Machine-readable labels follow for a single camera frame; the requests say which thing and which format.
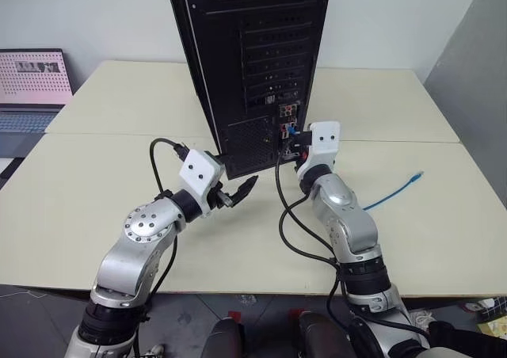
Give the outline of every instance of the laptop screen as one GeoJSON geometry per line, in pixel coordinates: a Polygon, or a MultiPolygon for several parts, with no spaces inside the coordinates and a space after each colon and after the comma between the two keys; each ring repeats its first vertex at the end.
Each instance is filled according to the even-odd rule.
{"type": "Polygon", "coordinates": [[[0,49],[0,105],[66,105],[71,84],[59,49],[0,49]]]}

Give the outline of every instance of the black computer case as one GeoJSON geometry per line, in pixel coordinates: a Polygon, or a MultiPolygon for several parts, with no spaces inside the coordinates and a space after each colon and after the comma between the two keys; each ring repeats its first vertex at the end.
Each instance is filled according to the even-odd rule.
{"type": "Polygon", "coordinates": [[[274,166],[305,122],[328,0],[171,2],[227,176],[274,166]]]}

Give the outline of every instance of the gray floor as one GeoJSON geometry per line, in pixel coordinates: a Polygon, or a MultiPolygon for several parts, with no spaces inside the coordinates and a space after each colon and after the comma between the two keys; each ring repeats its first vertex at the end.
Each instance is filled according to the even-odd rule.
{"type": "MultiPolygon", "coordinates": [[[[40,299],[25,293],[9,296],[20,291],[25,290],[0,285],[0,356],[63,356],[86,303],[53,295],[40,299]]],[[[302,309],[325,313],[325,299],[282,295],[159,295],[154,301],[151,320],[141,326],[141,348],[146,351],[163,343],[170,358],[198,358],[216,321],[230,311],[237,311],[241,312],[245,326],[249,357],[296,357],[291,319],[292,314],[302,309]]],[[[334,301],[334,309],[338,317],[348,317],[339,298],[334,301]]],[[[434,314],[461,329],[476,330],[475,316],[458,307],[435,310],[434,314]]]]}

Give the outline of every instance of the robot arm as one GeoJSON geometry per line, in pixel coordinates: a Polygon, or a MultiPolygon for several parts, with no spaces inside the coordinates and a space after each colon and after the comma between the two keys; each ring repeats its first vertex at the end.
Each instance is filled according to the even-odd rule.
{"type": "Polygon", "coordinates": [[[229,196],[221,190],[221,162],[207,151],[186,149],[183,155],[181,190],[161,193],[124,220],[118,241],[101,263],[90,302],[65,357],[126,356],[146,317],[145,304],[161,256],[187,223],[209,216],[215,208],[234,207],[257,180],[251,177],[229,196]]]}
{"type": "MultiPolygon", "coordinates": [[[[349,328],[359,358],[402,358],[432,355],[410,323],[398,289],[389,279],[372,217],[356,194],[334,173],[340,124],[320,122],[296,136],[302,148],[297,162],[301,189],[310,194],[315,216],[326,228],[341,269],[342,291],[356,315],[349,328]]],[[[447,351],[449,357],[462,355],[447,351]]]]}

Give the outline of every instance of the laptop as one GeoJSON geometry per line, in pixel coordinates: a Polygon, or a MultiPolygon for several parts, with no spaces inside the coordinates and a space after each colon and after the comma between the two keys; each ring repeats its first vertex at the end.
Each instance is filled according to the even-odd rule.
{"type": "Polygon", "coordinates": [[[0,158],[24,158],[72,98],[61,49],[0,49],[0,158]]]}

